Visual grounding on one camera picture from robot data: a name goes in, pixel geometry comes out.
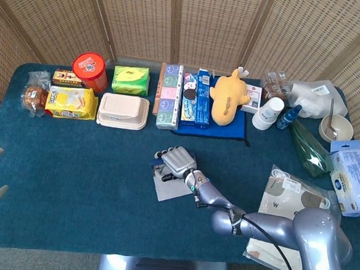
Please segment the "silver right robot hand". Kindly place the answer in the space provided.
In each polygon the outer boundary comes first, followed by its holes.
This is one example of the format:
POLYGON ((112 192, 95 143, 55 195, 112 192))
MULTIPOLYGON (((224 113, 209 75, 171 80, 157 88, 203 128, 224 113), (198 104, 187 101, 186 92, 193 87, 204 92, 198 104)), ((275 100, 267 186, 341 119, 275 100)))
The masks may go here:
POLYGON ((170 170, 170 173, 162 176, 162 181, 172 179, 185 179, 191 171, 197 169, 197 163, 191 154, 183 146, 169 147, 155 153, 154 158, 161 158, 170 170))

